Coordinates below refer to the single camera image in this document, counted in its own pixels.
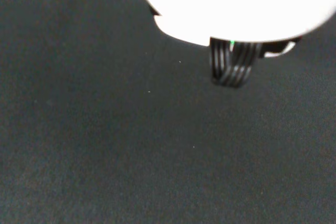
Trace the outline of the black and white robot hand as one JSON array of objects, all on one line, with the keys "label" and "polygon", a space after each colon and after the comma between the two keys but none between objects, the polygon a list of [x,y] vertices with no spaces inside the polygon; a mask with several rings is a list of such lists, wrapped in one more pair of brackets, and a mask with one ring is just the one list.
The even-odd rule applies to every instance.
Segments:
[{"label": "black and white robot hand", "polygon": [[146,0],[160,31],[209,48],[211,79],[240,87],[254,62],[286,54],[335,15],[335,0]]}]

